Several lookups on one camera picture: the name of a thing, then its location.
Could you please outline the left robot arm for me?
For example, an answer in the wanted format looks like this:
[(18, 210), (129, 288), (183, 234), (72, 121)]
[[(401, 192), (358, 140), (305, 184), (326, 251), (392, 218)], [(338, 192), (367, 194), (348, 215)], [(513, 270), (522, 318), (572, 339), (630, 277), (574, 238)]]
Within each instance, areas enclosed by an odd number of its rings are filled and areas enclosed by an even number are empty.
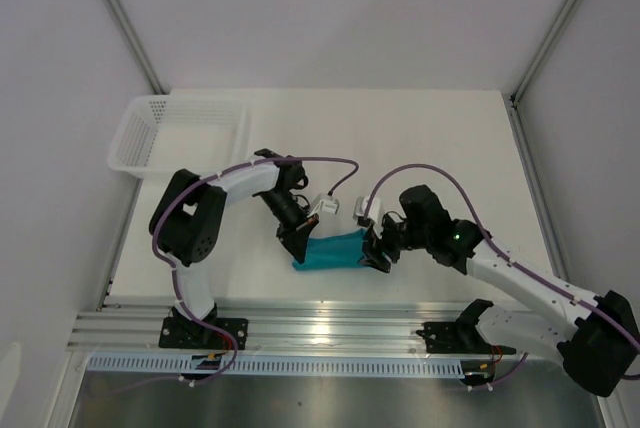
[(304, 262), (310, 234), (319, 223), (292, 192), (308, 185), (303, 160), (263, 149), (249, 160), (209, 176), (181, 169), (172, 176), (149, 222), (152, 252), (171, 269), (182, 336), (197, 348), (216, 338), (216, 309), (208, 272), (199, 264), (218, 241), (225, 209), (258, 197), (278, 221), (276, 238)]

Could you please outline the teal t-shirt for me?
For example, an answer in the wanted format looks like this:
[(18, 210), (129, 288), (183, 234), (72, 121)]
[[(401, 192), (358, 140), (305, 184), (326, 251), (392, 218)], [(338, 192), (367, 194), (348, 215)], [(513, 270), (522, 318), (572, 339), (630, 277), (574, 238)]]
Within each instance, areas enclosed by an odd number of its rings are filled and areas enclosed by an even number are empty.
[(291, 265), (298, 272), (324, 271), (334, 269), (363, 268), (362, 245), (365, 231), (356, 231), (324, 238), (310, 238), (305, 260), (293, 260)]

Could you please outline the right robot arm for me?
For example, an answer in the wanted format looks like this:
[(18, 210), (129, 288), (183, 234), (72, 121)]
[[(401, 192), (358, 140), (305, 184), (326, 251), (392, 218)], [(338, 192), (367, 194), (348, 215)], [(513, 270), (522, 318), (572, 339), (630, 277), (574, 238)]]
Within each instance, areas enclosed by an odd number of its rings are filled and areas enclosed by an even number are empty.
[(468, 351), (503, 345), (559, 364), (587, 392), (610, 396), (639, 354), (639, 329), (629, 301), (610, 290), (598, 295), (524, 267), (470, 220), (453, 218), (426, 185), (399, 197), (403, 219), (362, 196), (354, 217), (365, 229), (361, 263), (387, 273), (402, 252), (424, 250), (440, 265), (487, 283), (527, 308), (516, 314), (488, 300), (458, 317), (456, 337)]

